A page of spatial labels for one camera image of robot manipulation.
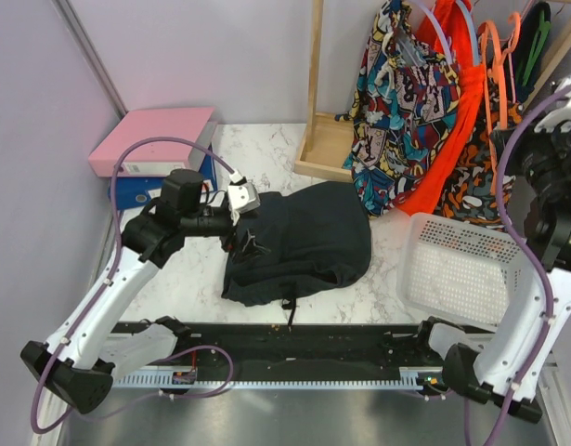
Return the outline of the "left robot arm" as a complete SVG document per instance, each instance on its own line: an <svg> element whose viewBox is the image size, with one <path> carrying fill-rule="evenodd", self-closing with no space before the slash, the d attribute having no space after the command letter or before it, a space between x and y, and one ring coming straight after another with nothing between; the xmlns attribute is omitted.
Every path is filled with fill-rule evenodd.
<svg viewBox="0 0 571 446"><path fill-rule="evenodd" d="M172 365L191 355L187 326L171 317L155 321L134 341L116 348L104 343L141 289L179 252L188 238L217 237L234 260L266 249L250 232L238 236L242 216L260 205L254 185L230 176L223 202L212 207L202 174L176 169L161 192L124 226L109 263L71 316L46 341L30 341L21 360L38 381L81 414L94 411L112 384L162 357Z"/></svg>

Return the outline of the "orange hanger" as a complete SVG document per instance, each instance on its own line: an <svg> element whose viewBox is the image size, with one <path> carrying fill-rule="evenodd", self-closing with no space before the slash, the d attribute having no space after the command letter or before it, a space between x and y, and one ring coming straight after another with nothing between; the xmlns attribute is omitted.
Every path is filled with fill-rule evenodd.
<svg viewBox="0 0 571 446"><path fill-rule="evenodd" d="M486 108L486 121L487 121L487 136L489 142L491 170L493 172L493 179L491 182L491 193L496 194L496 187L502 185L503 174L498 173L499 156L494 143L491 141L491 133L495 129L491 119L491 105L488 80L491 80L499 90L499 120L497 121L497 128L499 130L508 129L508 98L507 86L504 73L504 62L516 49L521 31L521 15L514 11L509 17L508 22L513 25L513 31L508 39L508 46L506 49L501 49L500 35L495 23L492 20L484 21L478 28L477 34L479 36L479 46L481 57L487 54L488 38L491 38L493 49L493 60L491 68L487 69L486 80L484 82L484 103Z"/></svg>

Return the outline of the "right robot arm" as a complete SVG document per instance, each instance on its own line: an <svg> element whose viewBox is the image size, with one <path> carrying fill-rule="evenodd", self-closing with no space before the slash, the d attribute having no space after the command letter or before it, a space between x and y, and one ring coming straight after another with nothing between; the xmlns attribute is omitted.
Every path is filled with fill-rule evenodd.
<svg viewBox="0 0 571 446"><path fill-rule="evenodd" d="M427 366L443 359L442 379L466 400L500 407L507 416L537 423L540 370L571 314L571 75L529 111L518 126L496 130L498 172L524 177L535 193L518 235L499 203L500 221L521 249L531 279L512 298L496 333L482 351L461 339L462 329L435 318L413 342Z"/></svg>

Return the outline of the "dark navy shorts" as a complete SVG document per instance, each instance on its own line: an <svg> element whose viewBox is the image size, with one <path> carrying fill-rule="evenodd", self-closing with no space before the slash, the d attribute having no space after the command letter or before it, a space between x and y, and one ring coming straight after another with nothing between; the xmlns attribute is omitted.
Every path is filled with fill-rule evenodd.
<svg viewBox="0 0 571 446"><path fill-rule="evenodd" d="M222 298L245 307L299 299L356 283L372 256L369 217L350 183L325 181L289 195L265 192L250 225L271 250L253 260L227 259Z"/></svg>

